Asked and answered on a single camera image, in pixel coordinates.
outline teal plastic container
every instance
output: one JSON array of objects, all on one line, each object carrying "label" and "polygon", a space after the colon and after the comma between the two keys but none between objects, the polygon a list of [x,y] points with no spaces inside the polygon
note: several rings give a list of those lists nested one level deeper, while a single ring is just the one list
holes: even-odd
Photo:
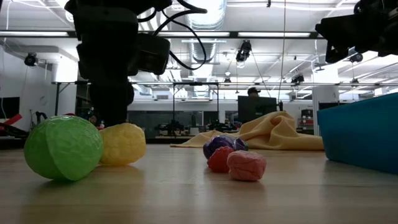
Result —
[{"label": "teal plastic container", "polygon": [[318,111],[329,160],[398,174],[398,93]]}]

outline yellow cloth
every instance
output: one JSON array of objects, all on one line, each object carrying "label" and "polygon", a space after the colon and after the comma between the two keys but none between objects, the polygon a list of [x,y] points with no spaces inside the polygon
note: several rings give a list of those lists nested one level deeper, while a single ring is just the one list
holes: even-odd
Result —
[{"label": "yellow cloth", "polygon": [[[203,147],[219,131],[200,133],[187,142],[172,147]],[[273,112],[242,125],[238,133],[227,134],[246,141],[250,149],[323,150],[322,138],[299,134],[295,122],[286,112]]]}]

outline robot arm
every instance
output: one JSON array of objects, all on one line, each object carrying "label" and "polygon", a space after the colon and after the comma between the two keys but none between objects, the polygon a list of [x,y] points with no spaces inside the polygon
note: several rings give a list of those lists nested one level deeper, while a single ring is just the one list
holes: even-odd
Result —
[{"label": "robot arm", "polygon": [[[189,13],[207,12],[178,1],[191,9]],[[90,81],[91,100],[106,126],[124,123],[127,118],[127,106],[134,95],[128,76],[138,70],[164,73],[170,42],[138,34],[138,23],[146,20],[137,15],[152,7],[159,12],[171,4],[172,0],[69,0],[65,5],[81,41],[77,46],[80,75]]]},{"label": "robot arm", "polygon": [[315,30],[328,41],[326,62],[342,60],[352,47],[358,53],[379,52],[380,57],[398,55],[397,7],[396,0],[360,0],[353,15],[322,19]]}]

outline desk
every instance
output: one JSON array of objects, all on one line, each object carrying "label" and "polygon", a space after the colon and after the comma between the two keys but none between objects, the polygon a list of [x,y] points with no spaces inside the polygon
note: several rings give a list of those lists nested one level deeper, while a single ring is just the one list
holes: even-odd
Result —
[{"label": "desk", "polygon": [[21,150],[0,151],[0,223],[398,223],[398,176],[323,152],[258,152],[268,161],[259,182],[210,172],[201,149],[148,145],[134,166],[58,184],[33,173]]}]

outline green ball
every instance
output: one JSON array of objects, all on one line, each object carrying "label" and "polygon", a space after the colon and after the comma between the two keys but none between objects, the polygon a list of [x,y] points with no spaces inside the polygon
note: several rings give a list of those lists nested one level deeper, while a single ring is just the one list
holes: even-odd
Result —
[{"label": "green ball", "polygon": [[24,147],[28,166],[53,180],[80,180],[99,163],[103,153],[100,132],[76,116],[54,116],[40,123]]}]

